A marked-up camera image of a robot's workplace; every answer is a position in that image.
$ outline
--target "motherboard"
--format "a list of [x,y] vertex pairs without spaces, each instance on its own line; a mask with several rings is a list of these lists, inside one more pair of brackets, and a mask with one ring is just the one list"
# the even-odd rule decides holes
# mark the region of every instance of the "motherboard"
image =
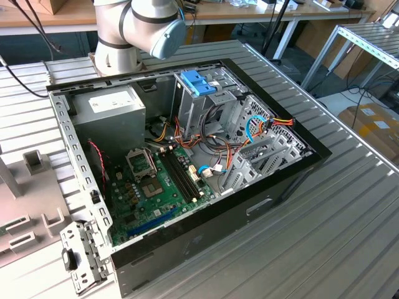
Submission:
[[137,179],[137,172],[151,169],[151,162],[146,164],[143,156],[107,169],[110,181],[105,200],[113,219],[110,231],[114,246],[214,199],[211,188],[195,175],[183,148],[147,151],[156,172]]

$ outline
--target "table leg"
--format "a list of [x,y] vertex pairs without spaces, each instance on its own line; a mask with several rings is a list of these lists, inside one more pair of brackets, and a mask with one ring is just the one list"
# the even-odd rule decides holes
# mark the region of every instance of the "table leg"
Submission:
[[[366,21],[368,20],[368,16],[362,17],[359,21],[359,24],[364,24],[366,23]],[[352,42],[350,42],[349,40],[347,40],[344,44],[344,46],[340,49],[339,53],[337,54],[337,56],[335,57],[334,61],[331,63],[329,70],[334,69],[334,67],[339,64],[339,62],[341,61],[342,57],[346,54],[346,52],[349,49],[349,46],[351,45]]]
[[290,21],[288,23],[286,31],[284,32],[284,35],[280,41],[279,47],[277,48],[276,53],[274,53],[273,59],[281,59],[298,23],[299,21]]
[[339,28],[338,25],[334,28],[334,30],[332,31],[329,39],[325,43],[323,49],[320,51],[319,56],[317,56],[315,62],[313,63],[312,67],[310,68],[309,72],[307,73],[304,81],[300,85],[303,89],[306,90],[306,88],[309,86],[309,84],[311,83],[314,75],[316,74],[317,70],[319,69],[320,65],[322,64],[323,60],[325,59],[325,57],[329,53],[330,48],[332,47],[332,45],[335,42],[335,39],[337,38],[338,28]]
[[381,68],[381,66],[382,66],[383,64],[384,64],[384,63],[383,63],[381,60],[378,61],[377,65],[374,67],[374,69],[367,75],[366,79],[364,79],[364,81],[362,82],[362,84],[360,84],[360,88],[363,88],[364,86],[366,86],[366,84],[368,83],[368,81],[370,81],[370,80],[374,77],[375,73],[378,72],[378,70]]

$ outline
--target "workbench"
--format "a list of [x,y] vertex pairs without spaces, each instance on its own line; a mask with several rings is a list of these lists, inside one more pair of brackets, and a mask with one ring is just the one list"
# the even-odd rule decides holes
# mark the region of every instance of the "workbench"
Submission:
[[[0,36],[37,34],[17,9],[10,7],[3,7],[3,9],[4,11],[0,11]],[[362,24],[374,12],[372,9],[329,12],[313,4],[312,0],[307,0],[307,3],[300,5],[297,10],[286,11],[284,14],[282,21],[289,23],[273,58],[280,59],[282,57],[299,21],[360,19],[359,23]],[[278,12],[274,14],[274,19],[277,18],[277,15]],[[39,14],[39,17],[47,33],[97,30],[95,10],[91,0],[68,0],[56,15]],[[197,5],[195,25],[269,22],[271,17],[272,9],[265,10],[259,6],[236,8],[226,2],[221,4],[201,2]],[[193,25],[191,14],[186,14],[186,25]]]
[[[220,58],[233,59],[332,156],[288,201],[128,298],[391,298],[399,286],[399,170],[249,45],[187,45],[164,61],[143,54],[149,69]],[[49,68],[56,83],[97,76],[88,58]],[[13,69],[45,92],[42,63]],[[3,160],[20,160],[32,149],[48,154],[73,218],[84,218],[50,101],[28,94],[0,69],[0,106]],[[56,242],[0,268],[2,297],[76,298],[61,250]],[[119,298],[113,276],[86,298]]]

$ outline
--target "ram slot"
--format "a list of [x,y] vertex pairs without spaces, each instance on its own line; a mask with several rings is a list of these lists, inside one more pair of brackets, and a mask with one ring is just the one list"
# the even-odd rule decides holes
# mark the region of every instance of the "ram slot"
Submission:
[[181,167],[180,162],[173,152],[161,154],[160,160],[171,176],[176,187],[179,189],[186,203],[189,204],[193,201],[193,199],[200,198],[200,194],[196,186],[186,171]]

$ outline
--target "side panel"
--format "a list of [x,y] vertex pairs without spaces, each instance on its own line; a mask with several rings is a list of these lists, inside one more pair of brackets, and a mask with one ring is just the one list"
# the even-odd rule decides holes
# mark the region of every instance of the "side panel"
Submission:
[[[311,173],[311,170],[312,168],[287,178],[273,187],[260,192],[257,196],[249,199],[243,198],[243,203],[191,229],[185,234],[161,244],[155,250],[149,250],[139,258],[137,256],[133,257],[133,255],[135,252],[143,250],[146,238],[129,246],[125,250],[114,253],[112,260],[117,268],[116,273],[121,296],[125,297],[131,292],[138,290],[156,277],[173,269],[215,242],[233,233],[235,230],[257,219],[273,206],[285,201],[296,187]],[[175,227],[175,229],[183,230],[184,228]],[[159,237],[158,241],[162,243],[161,235]],[[121,255],[123,255],[124,260],[129,260],[129,255],[132,256],[132,259],[131,262],[118,267]]]

